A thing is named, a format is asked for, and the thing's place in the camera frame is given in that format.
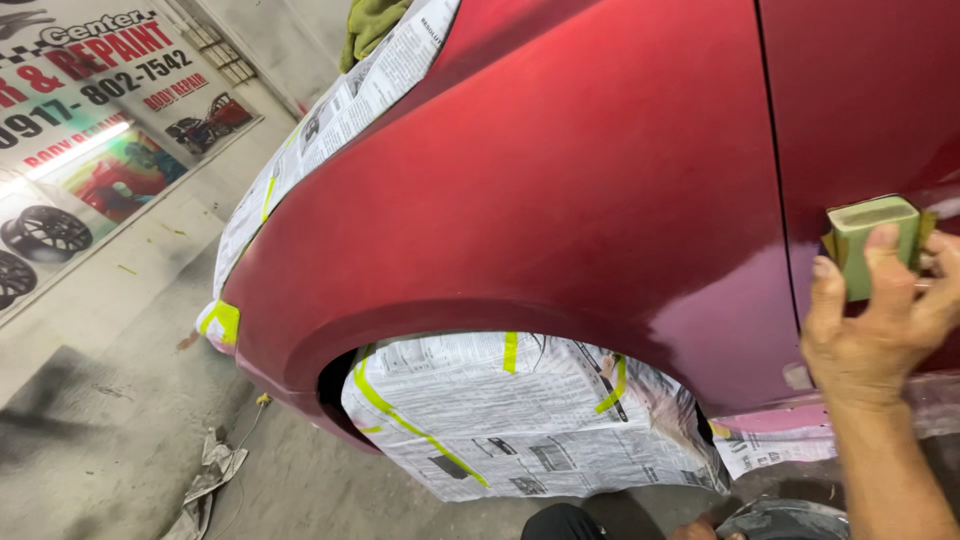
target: wall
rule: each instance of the wall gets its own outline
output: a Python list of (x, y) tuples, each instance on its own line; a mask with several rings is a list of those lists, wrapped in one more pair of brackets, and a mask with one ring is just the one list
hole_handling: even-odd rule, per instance
[(250, 60), (288, 110), (303, 113), (340, 74), (349, 0), (183, 0)]
[(0, 538), (157, 538), (250, 387), (192, 332), (216, 244), (295, 122), (265, 118), (0, 328)]

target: green cloth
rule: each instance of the green cloth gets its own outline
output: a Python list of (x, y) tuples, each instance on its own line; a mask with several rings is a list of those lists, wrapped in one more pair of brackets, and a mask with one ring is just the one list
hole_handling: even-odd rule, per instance
[(413, 0), (352, 0), (347, 15), (347, 42), (340, 53), (340, 72), (373, 52), (410, 7)]

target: black rim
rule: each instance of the black rim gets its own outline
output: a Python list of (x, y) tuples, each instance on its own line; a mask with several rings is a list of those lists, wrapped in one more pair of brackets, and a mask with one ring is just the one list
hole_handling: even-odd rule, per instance
[(29, 207), (17, 221), (24, 232), (54, 249), (77, 253), (93, 243), (93, 234), (84, 222), (61, 209)]
[(0, 251), (0, 309), (9, 307), (18, 296), (36, 287), (36, 272), (25, 260)]
[(69, 212), (54, 207), (28, 207), (0, 228), (0, 238), (22, 257), (38, 262), (64, 262), (93, 243), (93, 234)]

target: red car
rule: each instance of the red car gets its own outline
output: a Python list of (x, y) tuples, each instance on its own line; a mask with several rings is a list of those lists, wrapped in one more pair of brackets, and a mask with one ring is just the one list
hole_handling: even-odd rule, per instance
[(958, 23), (954, 0), (463, 0), (426, 78), (233, 270), (237, 364), (361, 442), (348, 352), (419, 331), (616, 349), (711, 417), (809, 394), (824, 210), (960, 214)]
[(231, 98), (226, 92), (214, 98), (206, 114), (206, 124), (217, 136), (229, 135), (233, 130), (245, 124), (252, 116)]

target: car image on banner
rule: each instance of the car image on banner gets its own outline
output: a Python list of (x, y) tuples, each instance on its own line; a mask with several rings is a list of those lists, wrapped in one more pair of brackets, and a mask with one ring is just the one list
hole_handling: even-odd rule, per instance
[(164, 131), (190, 154), (203, 154), (217, 139), (232, 134), (252, 119), (253, 116), (237, 100), (224, 92), (213, 100), (206, 119), (182, 118)]

